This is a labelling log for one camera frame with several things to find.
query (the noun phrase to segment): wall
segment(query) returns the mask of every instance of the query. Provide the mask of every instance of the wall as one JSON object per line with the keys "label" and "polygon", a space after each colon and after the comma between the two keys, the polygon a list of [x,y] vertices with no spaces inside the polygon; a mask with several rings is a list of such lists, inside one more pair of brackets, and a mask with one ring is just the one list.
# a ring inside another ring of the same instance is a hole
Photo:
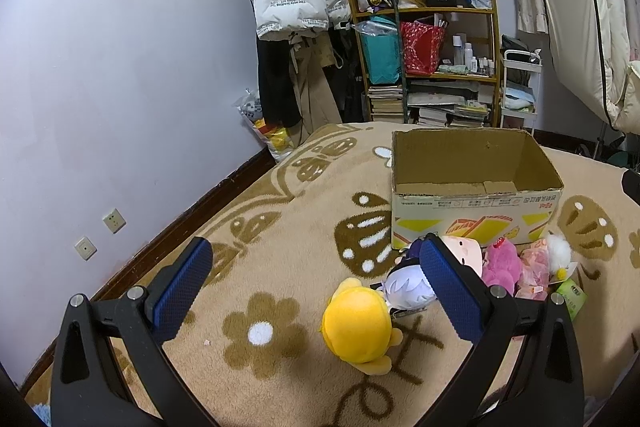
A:
{"label": "wall", "polygon": [[[255,85],[248,0],[0,0],[0,360],[15,381],[71,295],[258,152],[232,107]],[[127,225],[111,235],[115,206]]]}
{"label": "wall", "polygon": [[[516,36],[530,49],[542,49],[543,71],[540,75],[539,117],[536,128],[595,141],[600,135],[602,120],[591,112],[558,80],[554,70],[549,37],[544,34],[525,34],[517,31],[516,0],[497,0],[500,32]],[[608,130],[606,141],[619,136]]]}

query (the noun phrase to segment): open cardboard box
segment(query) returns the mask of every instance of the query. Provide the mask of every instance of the open cardboard box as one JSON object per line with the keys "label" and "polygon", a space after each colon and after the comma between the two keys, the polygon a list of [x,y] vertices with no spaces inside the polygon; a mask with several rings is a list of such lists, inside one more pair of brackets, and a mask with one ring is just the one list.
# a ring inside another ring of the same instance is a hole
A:
{"label": "open cardboard box", "polygon": [[511,129],[414,129],[393,135],[392,245],[428,232],[531,243],[562,194],[533,137]]}

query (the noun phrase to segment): power outlet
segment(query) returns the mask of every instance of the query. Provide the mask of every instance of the power outlet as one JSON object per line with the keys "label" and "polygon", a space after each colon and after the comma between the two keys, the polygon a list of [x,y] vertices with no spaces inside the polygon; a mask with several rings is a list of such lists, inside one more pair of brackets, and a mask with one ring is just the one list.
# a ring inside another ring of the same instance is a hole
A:
{"label": "power outlet", "polygon": [[80,254],[80,257],[85,261],[88,261],[89,258],[98,251],[98,249],[94,247],[94,244],[89,241],[88,237],[84,236],[76,243],[76,251]]}
{"label": "power outlet", "polygon": [[107,225],[107,228],[111,230],[111,233],[116,233],[127,224],[127,221],[124,220],[124,217],[122,217],[122,214],[118,212],[117,208],[114,208],[107,216],[105,216],[103,221],[105,225]]}

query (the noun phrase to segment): beige rug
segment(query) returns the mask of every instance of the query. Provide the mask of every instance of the beige rug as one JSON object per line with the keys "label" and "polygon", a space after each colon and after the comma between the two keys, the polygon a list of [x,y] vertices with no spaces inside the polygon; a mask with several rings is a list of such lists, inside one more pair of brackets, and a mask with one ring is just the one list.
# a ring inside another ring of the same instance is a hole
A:
{"label": "beige rug", "polygon": [[[343,279],[373,282],[394,262],[393,253],[378,255],[390,242],[391,134],[406,129],[326,126],[200,231],[213,245],[214,270],[164,349],[222,426],[412,427],[465,358],[470,344],[439,303],[398,321],[404,341],[390,350],[384,377],[341,362],[318,331]],[[588,294],[574,323],[586,392],[604,396],[640,331],[640,207],[623,194],[621,169],[547,152],[566,186],[550,227],[579,252]],[[376,217],[372,227],[354,226]],[[115,345],[136,399],[153,411]],[[506,383],[517,350],[512,343],[494,389]]]}

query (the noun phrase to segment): white bottle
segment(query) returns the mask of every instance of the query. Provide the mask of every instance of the white bottle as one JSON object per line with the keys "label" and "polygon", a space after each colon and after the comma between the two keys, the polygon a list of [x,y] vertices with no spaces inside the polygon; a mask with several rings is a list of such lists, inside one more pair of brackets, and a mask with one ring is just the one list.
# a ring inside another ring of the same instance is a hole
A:
{"label": "white bottle", "polygon": [[453,65],[465,65],[465,51],[462,47],[462,39],[460,35],[453,35]]}
{"label": "white bottle", "polygon": [[471,71],[471,59],[474,56],[474,51],[471,46],[471,42],[465,44],[465,66],[467,70]]}

